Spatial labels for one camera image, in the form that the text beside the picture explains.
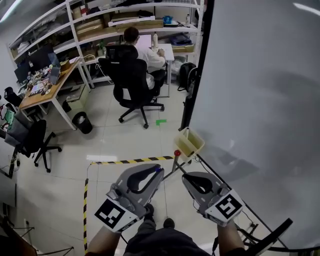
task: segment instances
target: shoe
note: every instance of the shoe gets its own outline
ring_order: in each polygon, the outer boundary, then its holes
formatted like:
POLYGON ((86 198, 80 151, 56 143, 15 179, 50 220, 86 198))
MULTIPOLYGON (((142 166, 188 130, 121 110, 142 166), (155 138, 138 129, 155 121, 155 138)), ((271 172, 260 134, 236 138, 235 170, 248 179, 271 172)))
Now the shoe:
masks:
POLYGON ((144 216, 144 219, 146 220, 153 219, 153 215, 155 213, 155 208, 153 207, 153 205, 151 203, 147 203, 145 208, 147 209, 148 213, 144 216))
POLYGON ((174 220, 172 218, 167 218, 163 223, 163 227, 165 229, 174 229, 175 228, 174 220))

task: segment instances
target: yellow and black tape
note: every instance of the yellow and black tape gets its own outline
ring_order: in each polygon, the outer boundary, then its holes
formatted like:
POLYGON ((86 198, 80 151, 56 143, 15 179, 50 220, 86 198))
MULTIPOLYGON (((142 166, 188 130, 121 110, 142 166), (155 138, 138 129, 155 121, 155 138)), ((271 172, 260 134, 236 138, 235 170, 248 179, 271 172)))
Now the yellow and black tape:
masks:
POLYGON ((92 165, 119 165, 119 164, 137 164, 142 162, 158 161, 158 160, 170 160, 174 159, 174 156, 159 156, 159 157, 147 157, 133 160, 122 160, 122 161, 110 161, 110 162, 92 162, 92 165))
POLYGON ((88 196, 88 182, 87 178, 84 183, 84 206, 83 206, 83 243, 84 252, 88 253, 88 242, 87 242, 87 196, 88 196))

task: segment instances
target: man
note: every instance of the man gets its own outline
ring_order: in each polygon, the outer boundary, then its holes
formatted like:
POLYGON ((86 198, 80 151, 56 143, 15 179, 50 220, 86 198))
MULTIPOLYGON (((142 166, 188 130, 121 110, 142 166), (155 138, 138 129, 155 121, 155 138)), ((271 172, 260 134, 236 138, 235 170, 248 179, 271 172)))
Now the man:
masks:
MULTIPOLYGON (((136 46, 139 38, 139 31, 135 27, 128 27, 124 31, 124 40, 127 45, 136 46)), ((136 47, 136 50, 138 59, 144 60, 147 65, 146 82, 149 90, 153 91, 153 95, 158 96, 166 75, 165 51, 159 49, 158 52, 154 52, 148 47, 136 47)))
MULTIPOLYGON (((210 256, 191 237, 175 230, 171 218, 164 221, 163 228, 156 230, 154 207, 147 204, 147 208, 149 213, 136 235, 128 241, 123 256, 210 256)), ((220 256, 240 256, 245 251, 233 221, 226 227, 218 225, 217 229, 220 256)), ((89 244, 86 256, 114 256, 120 237, 120 233, 113 233, 103 226, 89 244)))

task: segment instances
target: ceiling light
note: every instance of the ceiling light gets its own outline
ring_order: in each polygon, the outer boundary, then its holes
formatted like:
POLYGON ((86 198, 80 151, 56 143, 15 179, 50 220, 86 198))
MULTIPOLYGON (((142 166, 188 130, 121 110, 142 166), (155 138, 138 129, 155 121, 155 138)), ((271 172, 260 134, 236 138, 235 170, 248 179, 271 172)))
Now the ceiling light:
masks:
POLYGON ((10 6, 10 8, 6 11, 6 13, 3 15, 3 17, 0 20, 0 23, 5 21, 10 14, 17 8, 17 6, 22 2, 23 0, 15 0, 14 3, 10 6))
POLYGON ((309 6, 306 6, 306 5, 303 5, 303 4, 300 4, 300 3, 296 3, 296 2, 294 2, 293 5, 295 7, 297 7, 298 9, 300 9, 300 10, 311 12, 313 14, 316 14, 316 15, 320 16, 320 10, 317 10, 317 9, 314 9, 314 8, 309 7, 309 6))

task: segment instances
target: hand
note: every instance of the hand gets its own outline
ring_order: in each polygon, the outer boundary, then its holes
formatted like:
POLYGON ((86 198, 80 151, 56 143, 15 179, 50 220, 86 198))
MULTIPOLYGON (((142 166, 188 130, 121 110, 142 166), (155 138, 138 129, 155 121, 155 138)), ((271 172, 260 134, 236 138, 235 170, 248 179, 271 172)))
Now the hand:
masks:
POLYGON ((160 57, 165 57, 165 50, 164 49, 159 49, 159 51, 157 53, 160 57))

